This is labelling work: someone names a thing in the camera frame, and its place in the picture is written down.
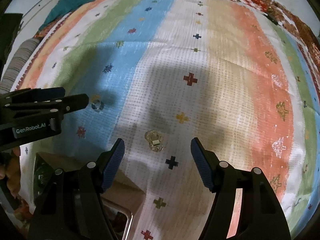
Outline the person left hand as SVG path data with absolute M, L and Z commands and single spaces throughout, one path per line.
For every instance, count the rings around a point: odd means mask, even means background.
M 20 156 L 21 150 L 15 147 L 11 150 L 13 156 L 7 166 L 1 166 L 1 179 L 7 177 L 7 187 L 11 195 L 16 198 L 21 188 Z

